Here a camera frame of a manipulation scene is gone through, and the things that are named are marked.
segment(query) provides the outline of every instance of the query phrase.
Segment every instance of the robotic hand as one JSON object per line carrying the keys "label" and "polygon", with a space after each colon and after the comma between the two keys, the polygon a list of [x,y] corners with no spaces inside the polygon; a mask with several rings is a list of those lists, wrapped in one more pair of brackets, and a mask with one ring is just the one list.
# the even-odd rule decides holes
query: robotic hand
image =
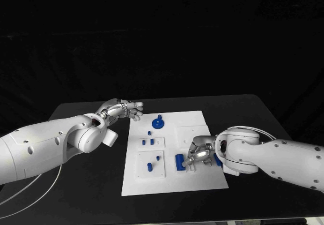
{"label": "robotic hand", "polygon": [[[271,141],[259,142],[259,134]],[[324,191],[324,147],[275,139],[252,127],[230,127],[216,136],[197,136],[189,149],[183,166],[194,161],[212,165],[207,160],[216,154],[223,172],[235,176],[256,173],[259,168],[275,179],[305,188]]]}
{"label": "robotic hand", "polygon": [[118,134],[106,127],[118,118],[138,121],[142,102],[111,99],[96,113],[19,128],[0,138],[0,184],[33,177],[101,143],[112,146]]}

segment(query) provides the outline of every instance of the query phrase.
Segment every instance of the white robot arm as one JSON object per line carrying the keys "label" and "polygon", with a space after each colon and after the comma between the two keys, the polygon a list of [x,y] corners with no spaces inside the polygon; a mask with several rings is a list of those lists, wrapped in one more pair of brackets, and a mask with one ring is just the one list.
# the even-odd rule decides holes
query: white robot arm
{"label": "white robot arm", "polygon": [[[324,147],[275,139],[256,128],[232,127],[216,136],[194,137],[183,166],[203,161],[216,153],[223,172],[239,176],[259,168],[275,179],[324,191]],[[261,131],[272,141],[259,142]]]}
{"label": "white robot arm", "polygon": [[112,146],[118,134],[106,127],[118,118],[140,120],[142,102],[112,99],[96,113],[19,128],[0,138],[0,184],[33,177],[101,143]]}

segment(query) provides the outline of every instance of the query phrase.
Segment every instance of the white platform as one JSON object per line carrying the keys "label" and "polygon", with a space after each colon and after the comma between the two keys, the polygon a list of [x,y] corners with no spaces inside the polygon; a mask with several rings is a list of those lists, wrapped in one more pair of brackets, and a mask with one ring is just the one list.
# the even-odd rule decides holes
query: white platform
{"label": "white platform", "polygon": [[[164,127],[154,129],[151,121],[158,114],[164,120]],[[199,135],[210,135],[202,111],[144,114],[140,121],[130,121],[122,196],[227,188],[222,167],[216,165],[213,157],[212,167],[196,162],[194,172],[189,172],[189,168],[184,172],[176,170],[174,155],[178,153],[187,155],[193,137]],[[157,146],[154,141],[151,146],[147,141],[147,146],[142,147],[142,139],[151,138],[164,138],[164,144],[158,143]],[[140,152],[150,152],[147,153],[150,159],[140,158]],[[153,165],[155,173],[148,172],[147,162],[141,165],[138,163],[142,159],[155,162],[157,152],[163,153],[164,173],[161,167],[157,167],[163,163]]]}

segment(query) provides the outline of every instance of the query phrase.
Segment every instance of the hole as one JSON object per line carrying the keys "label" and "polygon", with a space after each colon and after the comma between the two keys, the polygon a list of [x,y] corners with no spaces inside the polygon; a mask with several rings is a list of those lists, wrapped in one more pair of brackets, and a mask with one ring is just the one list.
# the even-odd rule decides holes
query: hole
{"label": "hole", "polygon": [[33,154],[33,147],[32,146],[27,148],[27,151],[29,151],[29,154]]}
{"label": "hole", "polygon": [[56,138],[55,138],[55,143],[56,143],[56,145],[59,145],[59,142],[60,142],[60,140],[59,140],[59,138],[56,137]]}

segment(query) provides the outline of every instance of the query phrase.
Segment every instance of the black background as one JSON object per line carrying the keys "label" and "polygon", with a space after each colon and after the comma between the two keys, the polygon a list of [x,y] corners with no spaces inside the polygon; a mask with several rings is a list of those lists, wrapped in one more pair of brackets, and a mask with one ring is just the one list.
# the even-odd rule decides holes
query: black background
{"label": "black background", "polygon": [[324,145],[322,52],[322,1],[3,4],[0,134],[60,103],[255,94]]}

